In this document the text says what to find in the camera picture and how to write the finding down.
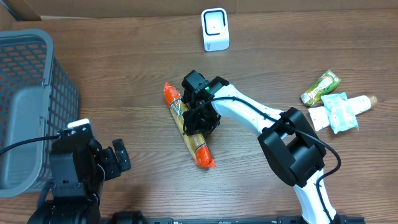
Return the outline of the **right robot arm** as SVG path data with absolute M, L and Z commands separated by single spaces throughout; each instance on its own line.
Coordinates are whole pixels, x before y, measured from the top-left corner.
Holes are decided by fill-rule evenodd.
M 336 223 L 324 178 L 336 170 L 324 171 L 323 158 L 334 149 L 315 134 L 303 113 L 290 108 L 281 111 L 262 105 L 238 91 L 221 77 L 207 80 L 193 70 L 183 78 L 183 133 L 211 134 L 226 117 L 252 131 L 268 165 L 278 178 L 294 188 L 307 223 Z

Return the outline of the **teal snack packet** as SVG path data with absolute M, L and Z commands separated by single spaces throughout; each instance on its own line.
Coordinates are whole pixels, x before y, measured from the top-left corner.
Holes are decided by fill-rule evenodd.
M 335 134 L 359 128 L 356 115 L 345 92 L 321 96 L 330 126 Z

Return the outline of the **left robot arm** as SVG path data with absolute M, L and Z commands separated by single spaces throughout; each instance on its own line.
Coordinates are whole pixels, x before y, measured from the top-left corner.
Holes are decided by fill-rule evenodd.
M 28 223 L 104 223 L 103 184 L 131 169 L 122 139 L 106 149 L 93 137 L 56 140 L 50 153 L 52 179 L 42 189 Z

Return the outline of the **spaghetti pack with red ends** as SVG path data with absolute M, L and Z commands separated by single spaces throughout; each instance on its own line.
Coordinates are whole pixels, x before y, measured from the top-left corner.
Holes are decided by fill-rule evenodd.
M 186 135 L 183 132 L 183 112 L 188 110 L 185 103 L 182 102 L 180 92 L 168 82 L 164 84 L 164 97 L 166 105 L 176 122 L 178 130 L 183 137 L 185 145 L 187 146 L 195 164 L 203 169 L 215 168 L 216 163 L 214 157 L 205 142 L 202 133 L 194 135 Z

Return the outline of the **green yellow snack bar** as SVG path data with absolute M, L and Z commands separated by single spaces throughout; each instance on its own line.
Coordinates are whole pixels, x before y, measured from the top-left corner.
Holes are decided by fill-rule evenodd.
M 321 96 L 334 91 L 341 83 L 341 78 L 335 75 L 331 70 L 327 70 L 319 79 L 301 96 L 300 99 L 307 106 L 313 106 Z

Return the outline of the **white Pantene tube gold cap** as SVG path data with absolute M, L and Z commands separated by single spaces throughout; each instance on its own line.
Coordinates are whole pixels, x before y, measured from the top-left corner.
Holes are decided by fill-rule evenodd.
M 356 116 L 377 106 L 377 98 L 374 95 L 361 95 L 348 98 L 348 102 L 352 106 Z M 310 108 L 308 112 L 316 131 L 330 126 L 324 106 Z

